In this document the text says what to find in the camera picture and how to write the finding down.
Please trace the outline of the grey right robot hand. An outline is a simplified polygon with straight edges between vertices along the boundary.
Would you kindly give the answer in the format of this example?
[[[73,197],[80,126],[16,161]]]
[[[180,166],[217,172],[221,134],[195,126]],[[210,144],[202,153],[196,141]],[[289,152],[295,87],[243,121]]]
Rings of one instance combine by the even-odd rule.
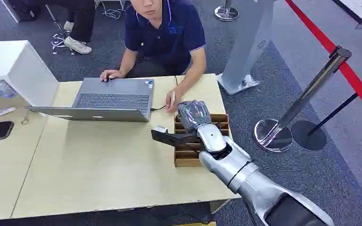
[[[180,121],[187,133],[192,133],[199,126],[212,122],[211,114],[204,101],[184,101],[177,105]]]

